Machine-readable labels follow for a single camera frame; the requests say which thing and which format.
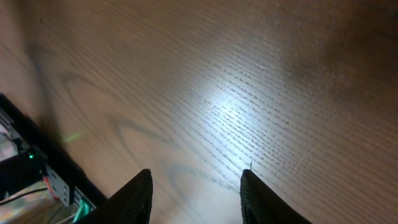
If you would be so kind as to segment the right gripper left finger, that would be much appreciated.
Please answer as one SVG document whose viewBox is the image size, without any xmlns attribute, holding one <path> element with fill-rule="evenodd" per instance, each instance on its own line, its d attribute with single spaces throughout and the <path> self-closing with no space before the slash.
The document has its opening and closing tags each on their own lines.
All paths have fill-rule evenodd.
<svg viewBox="0 0 398 224">
<path fill-rule="evenodd" d="M 103 205 L 76 222 L 78 224 L 148 224 L 152 196 L 151 171 L 143 169 Z"/>
</svg>

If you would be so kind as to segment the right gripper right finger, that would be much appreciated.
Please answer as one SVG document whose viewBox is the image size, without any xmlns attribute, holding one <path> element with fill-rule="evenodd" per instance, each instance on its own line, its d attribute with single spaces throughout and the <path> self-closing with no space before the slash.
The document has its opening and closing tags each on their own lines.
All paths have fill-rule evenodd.
<svg viewBox="0 0 398 224">
<path fill-rule="evenodd" d="M 311 224 L 249 169 L 243 170 L 239 194 L 244 224 Z"/>
</svg>

